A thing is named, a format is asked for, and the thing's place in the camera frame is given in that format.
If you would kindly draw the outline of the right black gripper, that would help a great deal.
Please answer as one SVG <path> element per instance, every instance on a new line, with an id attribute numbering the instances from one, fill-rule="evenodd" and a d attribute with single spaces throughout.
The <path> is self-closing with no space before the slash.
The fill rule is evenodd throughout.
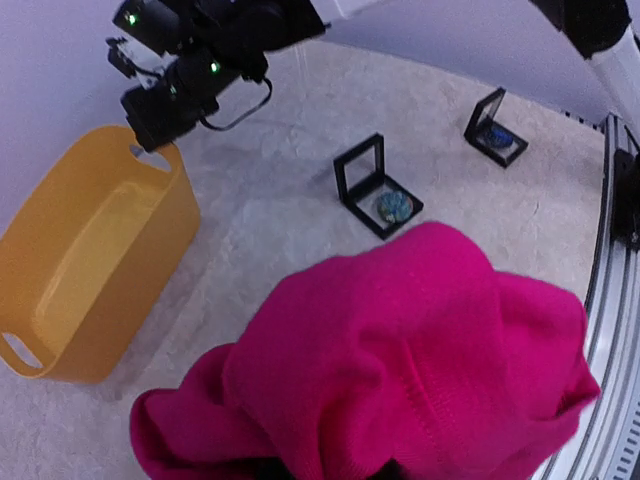
<path id="1" fill-rule="evenodd" d="M 208 118 L 219 111 L 218 96 L 239 79 L 268 83 L 266 76 L 252 77 L 221 63 L 203 48 L 170 63 L 152 87 L 126 91 L 121 105 L 138 144 L 151 153 L 190 133 L 199 124 L 216 132 L 228 131 L 268 103 L 263 98 L 226 125 L 210 123 Z"/>

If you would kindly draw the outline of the yellow plastic basket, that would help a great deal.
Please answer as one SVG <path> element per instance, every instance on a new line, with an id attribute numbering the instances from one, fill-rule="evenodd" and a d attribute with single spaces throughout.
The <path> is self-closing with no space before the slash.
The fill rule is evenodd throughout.
<path id="1" fill-rule="evenodd" d="M 134 155 L 134 133 L 79 138 L 1 240 L 1 357 L 16 374 L 103 381 L 178 267 L 200 226 L 181 153 L 166 169 Z"/>

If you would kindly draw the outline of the black brooch display box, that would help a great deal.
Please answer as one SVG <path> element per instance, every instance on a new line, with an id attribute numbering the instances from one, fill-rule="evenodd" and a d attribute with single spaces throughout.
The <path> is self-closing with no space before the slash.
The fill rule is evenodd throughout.
<path id="1" fill-rule="evenodd" d="M 357 160 L 373 155 L 373 169 L 357 182 L 349 184 L 347 167 Z M 333 160 L 338 198 L 341 204 L 376 237 L 386 241 L 422 212 L 424 204 L 413 193 L 386 173 L 385 143 L 380 133 L 353 146 Z M 376 211 L 378 196 L 386 191 L 402 191 L 413 201 L 413 214 L 405 222 L 389 224 Z"/>

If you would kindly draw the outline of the magenta t-shirt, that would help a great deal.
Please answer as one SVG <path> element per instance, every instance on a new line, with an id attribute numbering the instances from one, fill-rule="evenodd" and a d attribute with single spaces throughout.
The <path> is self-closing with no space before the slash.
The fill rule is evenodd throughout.
<path id="1" fill-rule="evenodd" d="M 600 388 L 573 293 L 441 223 L 283 279 L 133 404 L 152 479 L 527 479 Z"/>

